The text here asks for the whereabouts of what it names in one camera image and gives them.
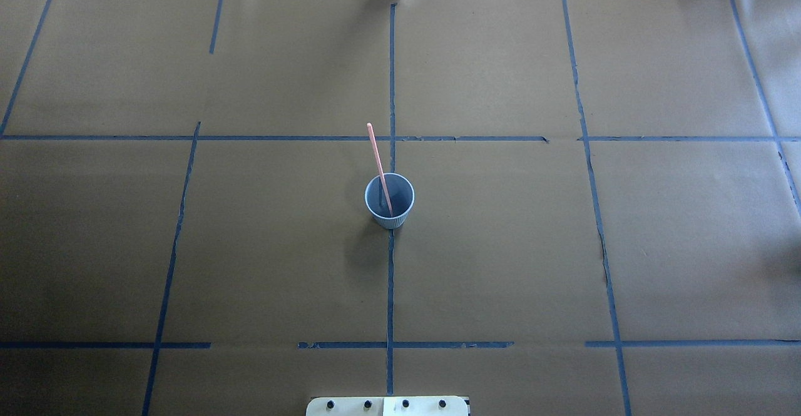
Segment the light blue ribbed cup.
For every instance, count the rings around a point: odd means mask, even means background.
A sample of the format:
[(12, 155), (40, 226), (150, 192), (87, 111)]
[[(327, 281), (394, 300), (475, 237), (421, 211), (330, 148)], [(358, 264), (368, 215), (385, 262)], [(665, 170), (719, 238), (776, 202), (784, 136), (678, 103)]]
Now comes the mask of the light blue ribbed cup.
[(381, 228), (400, 228), (413, 209), (416, 192), (403, 175), (386, 173), (372, 178), (364, 189), (364, 204)]

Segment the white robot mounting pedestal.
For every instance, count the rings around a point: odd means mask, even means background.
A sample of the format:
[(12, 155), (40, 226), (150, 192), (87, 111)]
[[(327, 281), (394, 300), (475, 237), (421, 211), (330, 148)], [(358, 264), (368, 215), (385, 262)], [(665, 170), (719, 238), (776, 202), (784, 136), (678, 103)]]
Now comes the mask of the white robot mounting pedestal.
[(306, 415), (470, 415), (469, 399), (455, 395), (313, 398)]

